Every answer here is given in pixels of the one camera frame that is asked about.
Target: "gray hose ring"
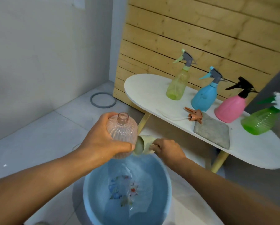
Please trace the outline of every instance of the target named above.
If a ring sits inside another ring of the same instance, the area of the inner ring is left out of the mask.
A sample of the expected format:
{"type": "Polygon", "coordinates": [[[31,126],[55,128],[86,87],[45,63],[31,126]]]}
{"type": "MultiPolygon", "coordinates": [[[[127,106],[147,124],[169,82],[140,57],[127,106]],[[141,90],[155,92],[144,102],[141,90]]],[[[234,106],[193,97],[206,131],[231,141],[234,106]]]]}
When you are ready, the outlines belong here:
{"type": "Polygon", "coordinates": [[[96,107],[98,107],[98,108],[110,108],[110,107],[112,107],[112,106],[115,106],[115,104],[116,104],[116,102],[117,102],[117,99],[116,99],[115,97],[113,97],[113,98],[114,98],[114,102],[113,102],[112,105],[109,105],[109,106],[99,106],[99,105],[95,104],[95,103],[93,102],[93,97],[96,96],[96,95],[99,95],[99,94],[106,94],[106,95],[110,95],[110,96],[113,97],[113,95],[112,95],[111,93],[108,93],[108,92],[97,92],[97,93],[94,93],[93,95],[91,95],[91,98],[90,98],[90,103],[91,103],[93,106],[96,106],[96,107]]]}

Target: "gray spray head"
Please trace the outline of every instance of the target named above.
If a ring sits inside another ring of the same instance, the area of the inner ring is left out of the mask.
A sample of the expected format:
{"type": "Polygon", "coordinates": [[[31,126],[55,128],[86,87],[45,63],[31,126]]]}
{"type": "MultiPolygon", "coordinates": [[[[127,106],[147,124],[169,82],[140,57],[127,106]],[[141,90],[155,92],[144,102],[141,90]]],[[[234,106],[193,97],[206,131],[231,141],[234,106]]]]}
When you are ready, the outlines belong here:
{"type": "Polygon", "coordinates": [[[207,77],[214,78],[213,83],[215,84],[218,84],[220,81],[225,81],[221,73],[218,72],[213,66],[210,67],[210,72],[207,75],[201,77],[200,79],[204,79],[207,77]]]}
{"type": "Polygon", "coordinates": [[[177,59],[175,60],[173,63],[177,63],[179,61],[186,61],[185,66],[190,67],[192,64],[192,61],[194,61],[194,58],[184,49],[182,49],[183,54],[177,59]]]}

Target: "hand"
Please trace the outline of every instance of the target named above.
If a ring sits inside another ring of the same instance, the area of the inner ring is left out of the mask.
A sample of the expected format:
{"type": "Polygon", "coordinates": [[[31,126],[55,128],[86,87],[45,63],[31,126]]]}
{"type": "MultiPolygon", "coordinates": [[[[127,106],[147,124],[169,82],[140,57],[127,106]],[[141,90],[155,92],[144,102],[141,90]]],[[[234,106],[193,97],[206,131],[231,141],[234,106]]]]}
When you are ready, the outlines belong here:
{"type": "Polygon", "coordinates": [[[157,156],[172,170],[182,159],[187,158],[179,144],[174,140],[156,139],[153,144],[149,149],[155,151],[157,156]]]}
{"type": "Polygon", "coordinates": [[[101,115],[81,145],[70,153],[85,167],[85,174],[108,162],[119,152],[134,150],[134,145],[131,143],[113,140],[108,133],[107,122],[110,117],[116,114],[118,113],[110,112],[101,115]]]}

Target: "wooden table leg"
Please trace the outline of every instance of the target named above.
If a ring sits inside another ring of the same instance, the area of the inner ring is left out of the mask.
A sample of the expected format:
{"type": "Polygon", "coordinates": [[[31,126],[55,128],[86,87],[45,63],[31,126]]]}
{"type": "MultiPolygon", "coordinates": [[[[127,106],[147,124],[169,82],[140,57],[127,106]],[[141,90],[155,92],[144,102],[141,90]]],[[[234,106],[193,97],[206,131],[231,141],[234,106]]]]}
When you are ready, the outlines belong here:
{"type": "Polygon", "coordinates": [[[142,131],[143,127],[145,126],[147,120],[151,116],[151,113],[146,112],[143,118],[141,119],[140,123],[138,124],[138,134],[142,131]]]}
{"type": "Polygon", "coordinates": [[[228,155],[229,155],[229,153],[227,153],[225,151],[220,151],[220,153],[218,154],[217,158],[215,159],[215,161],[213,162],[213,164],[211,166],[211,171],[214,173],[217,173],[219,168],[222,166],[224,161],[227,159],[228,155]]]}

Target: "bottle mouth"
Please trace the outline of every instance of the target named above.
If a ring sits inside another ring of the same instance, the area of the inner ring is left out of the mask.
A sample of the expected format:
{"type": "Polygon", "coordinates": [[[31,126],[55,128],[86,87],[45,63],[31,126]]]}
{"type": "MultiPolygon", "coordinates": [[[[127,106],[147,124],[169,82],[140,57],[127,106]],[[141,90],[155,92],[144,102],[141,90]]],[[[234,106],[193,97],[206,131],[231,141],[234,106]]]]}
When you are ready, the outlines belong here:
{"type": "Polygon", "coordinates": [[[126,125],[128,123],[129,116],[125,112],[121,112],[118,114],[117,122],[119,125],[126,125]]]}

